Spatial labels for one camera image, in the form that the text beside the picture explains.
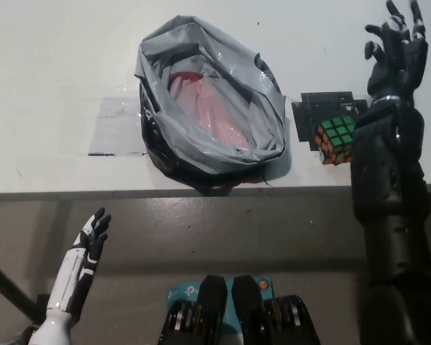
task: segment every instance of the robotic arm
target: robotic arm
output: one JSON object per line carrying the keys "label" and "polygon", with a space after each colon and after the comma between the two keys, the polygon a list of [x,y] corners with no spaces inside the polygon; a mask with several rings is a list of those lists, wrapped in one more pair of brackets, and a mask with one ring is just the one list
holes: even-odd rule
{"label": "robotic arm", "polygon": [[80,320],[94,273],[101,258],[105,231],[111,216],[105,209],[93,214],[81,229],[61,264],[53,286],[45,322],[31,337],[29,345],[71,345],[70,330]]}
{"label": "robotic arm", "polygon": [[425,234],[430,212],[419,163],[424,121],[414,108],[428,44],[417,0],[410,37],[393,1],[390,18],[366,31],[376,64],[367,90],[374,102],[356,123],[351,188],[364,227],[371,289],[361,309],[362,345],[431,345],[431,254]]}

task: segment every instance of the white table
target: white table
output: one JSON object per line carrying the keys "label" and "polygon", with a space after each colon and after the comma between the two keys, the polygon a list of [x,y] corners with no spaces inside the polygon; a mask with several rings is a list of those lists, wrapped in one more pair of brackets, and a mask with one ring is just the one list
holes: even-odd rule
{"label": "white table", "polygon": [[[407,0],[397,3],[410,18]],[[421,163],[431,189],[431,0],[420,6],[430,55],[416,100],[426,121]],[[0,200],[197,194],[146,155],[87,156],[106,100],[137,97],[140,41],[177,14],[201,17],[259,51],[295,100],[319,91],[365,97],[373,62],[363,58],[371,38],[363,27],[388,17],[383,0],[0,1]],[[322,166],[298,142],[288,110],[289,172],[231,195],[350,185],[348,164]],[[130,128],[140,141],[140,128]]]}

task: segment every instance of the black stand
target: black stand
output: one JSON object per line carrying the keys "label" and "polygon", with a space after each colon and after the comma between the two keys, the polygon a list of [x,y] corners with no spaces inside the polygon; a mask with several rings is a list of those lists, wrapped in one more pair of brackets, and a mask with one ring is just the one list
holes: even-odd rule
{"label": "black stand", "polygon": [[0,293],[16,308],[18,308],[25,316],[27,316],[33,323],[41,325],[42,322],[45,320],[46,304],[43,308],[41,308],[38,301],[34,302],[33,300],[31,300],[1,270]]}

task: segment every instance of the black robotic arm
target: black robotic arm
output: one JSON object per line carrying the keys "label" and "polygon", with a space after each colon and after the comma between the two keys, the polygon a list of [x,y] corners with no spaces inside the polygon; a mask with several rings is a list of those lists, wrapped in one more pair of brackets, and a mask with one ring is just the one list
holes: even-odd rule
{"label": "black robotic arm", "polygon": [[425,71],[428,44],[417,0],[413,35],[394,3],[390,18],[366,30],[376,64],[367,90],[374,102],[356,123],[351,163],[353,209],[364,227],[370,293],[361,310],[362,345],[431,345],[430,212],[419,163],[424,121],[414,90]]}

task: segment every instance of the gray plastic bag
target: gray plastic bag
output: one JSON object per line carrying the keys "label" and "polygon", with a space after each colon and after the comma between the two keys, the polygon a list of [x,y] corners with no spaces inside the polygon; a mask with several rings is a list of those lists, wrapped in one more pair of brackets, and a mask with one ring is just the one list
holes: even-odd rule
{"label": "gray plastic bag", "polygon": [[144,38],[135,75],[142,136],[166,175],[221,184],[283,153],[284,96],[272,72],[209,23],[178,16]]}

